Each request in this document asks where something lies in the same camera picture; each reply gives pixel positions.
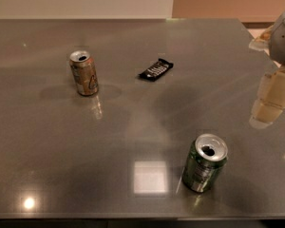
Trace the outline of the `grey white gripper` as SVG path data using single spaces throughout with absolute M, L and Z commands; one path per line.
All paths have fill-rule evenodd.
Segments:
M 249 48 L 256 51 L 269 50 L 274 61 L 285 65 L 285 10 L 273 26 L 251 40 Z M 261 78 L 249 123 L 253 128 L 264 129 L 273 124 L 284 109 L 285 66 L 281 66 L 274 73 L 266 73 Z

